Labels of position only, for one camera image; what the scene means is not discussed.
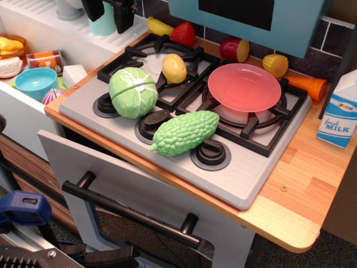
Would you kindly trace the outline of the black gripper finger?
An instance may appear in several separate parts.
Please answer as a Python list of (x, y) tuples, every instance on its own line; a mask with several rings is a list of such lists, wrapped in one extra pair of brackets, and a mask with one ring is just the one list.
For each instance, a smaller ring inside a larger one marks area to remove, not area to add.
[(102, 0), (81, 0), (89, 19), (94, 22), (105, 13)]
[(136, 11), (135, 1), (115, 1), (113, 4), (114, 21), (119, 34), (133, 26)]

